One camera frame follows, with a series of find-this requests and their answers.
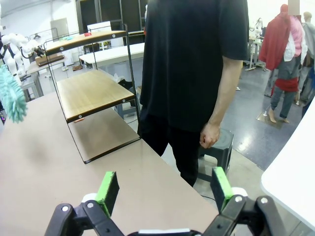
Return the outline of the person's left hand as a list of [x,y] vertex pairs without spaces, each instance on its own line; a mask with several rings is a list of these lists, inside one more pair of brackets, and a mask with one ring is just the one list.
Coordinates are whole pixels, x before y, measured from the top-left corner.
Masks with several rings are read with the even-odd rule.
[[203,148],[212,147],[220,138],[220,124],[206,123],[200,133],[200,145]]

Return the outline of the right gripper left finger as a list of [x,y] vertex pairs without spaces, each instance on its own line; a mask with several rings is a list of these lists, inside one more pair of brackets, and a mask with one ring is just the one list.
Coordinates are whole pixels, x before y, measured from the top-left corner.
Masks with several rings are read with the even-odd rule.
[[122,236],[111,219],[119,189],[116,172],[106,172],[93,200],[77,207],[66,203],[56,206],[45,235],[81,236],[86,230],[94,230],[98,236]]

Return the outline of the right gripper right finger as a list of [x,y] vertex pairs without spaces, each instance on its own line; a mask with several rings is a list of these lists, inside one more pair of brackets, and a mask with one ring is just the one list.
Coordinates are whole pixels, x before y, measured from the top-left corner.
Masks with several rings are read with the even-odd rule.
[[230,236],[237,225],[246,225],[253,236],[286,235],[284,223],[270,196],[252,200],[235,193],[221,167],[212,169],[210,186],[219,214],[204,236]]

